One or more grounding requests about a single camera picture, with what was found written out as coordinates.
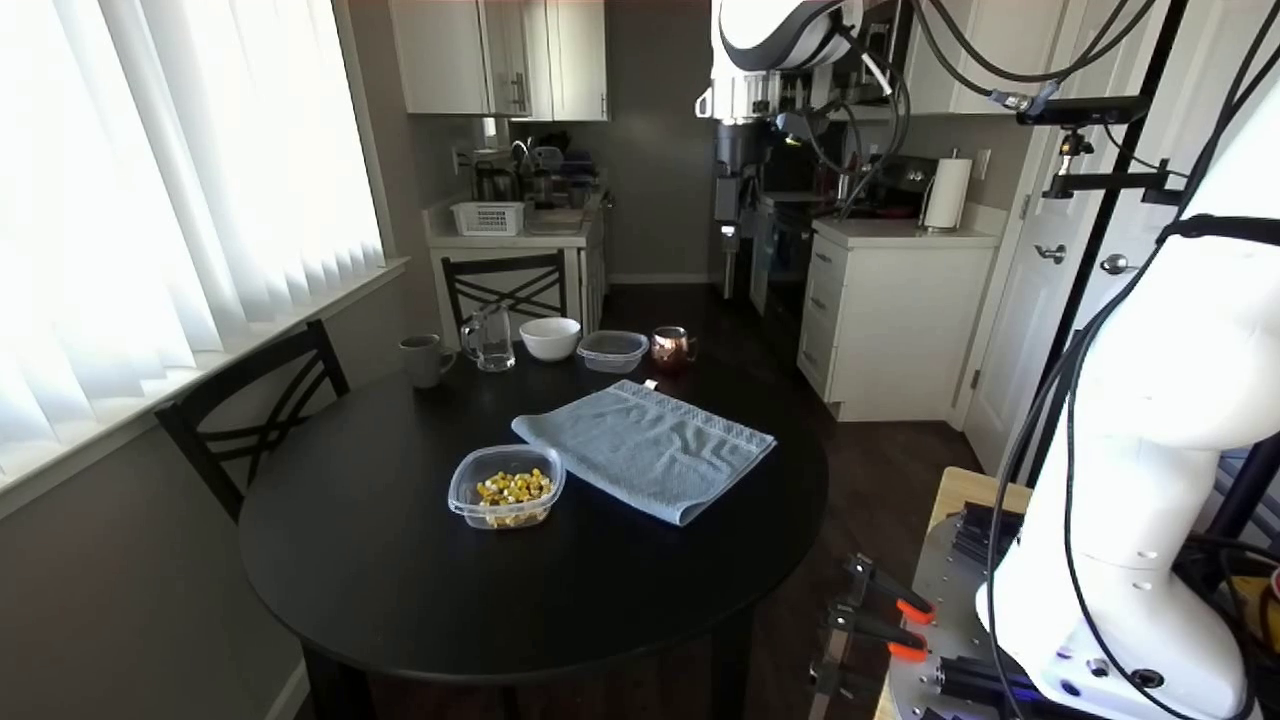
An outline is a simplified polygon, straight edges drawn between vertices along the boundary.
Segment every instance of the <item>white bowl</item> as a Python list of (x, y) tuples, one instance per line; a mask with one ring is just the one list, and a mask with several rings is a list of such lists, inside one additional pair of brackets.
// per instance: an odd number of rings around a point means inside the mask
[(546, 361), (546, 362), (570, 354), (579, 332), (583, 332), (583, 325), (570, 315), (540, 315), (540, 320), (519, 325), (519, 339), (522, 339), (528, 354)]

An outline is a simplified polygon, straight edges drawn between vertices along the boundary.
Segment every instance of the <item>cup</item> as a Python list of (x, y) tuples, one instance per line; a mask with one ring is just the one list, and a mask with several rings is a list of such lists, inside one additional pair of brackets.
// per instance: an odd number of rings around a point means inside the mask
[(677, 370), (697, 361), (697, 337), (683, 325), (661, 325), (649, 337), (649, 354), (657, 369)]
[(398, 354), (412, 388), (434, 388), (457, 361), (434, 332), (403, 337)]
[(516, 369), (516, 337), (506, 304), (486, 304), (465, 328), (465, 353), (479, 370), (506, 370)]

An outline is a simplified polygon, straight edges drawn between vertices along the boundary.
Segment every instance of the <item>window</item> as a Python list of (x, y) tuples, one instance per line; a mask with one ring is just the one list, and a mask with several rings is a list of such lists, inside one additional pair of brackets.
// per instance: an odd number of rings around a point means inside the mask
[(385, 265), (326, 0), (4, 0), (0, 91), (0, 488)]

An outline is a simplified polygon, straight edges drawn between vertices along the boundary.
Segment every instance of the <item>bowl of food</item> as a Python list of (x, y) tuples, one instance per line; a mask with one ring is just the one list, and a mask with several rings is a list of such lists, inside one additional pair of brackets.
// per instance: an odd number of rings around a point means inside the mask
[(540, 315), (540, 320), (519, 325), (519, 339), (522, 339), (528, 354), (555, 362), (555, 361), (570, 354), (579, 328), (583, 325), (570, 315)]
[(610, 332), (610, 328), (592, 332), (592, 337), (575, 347), (575, 354), (579, 354), (592, 370), (630, 370), (630, 369), (638, 369), (642, 353), (649, 353), (649, 337), (638, 337), (638, 332)]
[(469, 451), (447, 481), (447, 509), (470, 526), (532, 526), (562, 493), (555, 446), (490, 445)]

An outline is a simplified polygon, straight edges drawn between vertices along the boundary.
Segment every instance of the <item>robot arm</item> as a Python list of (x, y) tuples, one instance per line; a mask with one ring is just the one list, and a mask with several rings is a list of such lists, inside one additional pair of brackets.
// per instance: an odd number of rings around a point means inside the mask
[(720, 170), (750, 151), (750, 122), (781, 113), (782, 72), (834, 63), (862, 24), (862, 0), (710, 0), (710, 89), (692, 105), (720, 119)]

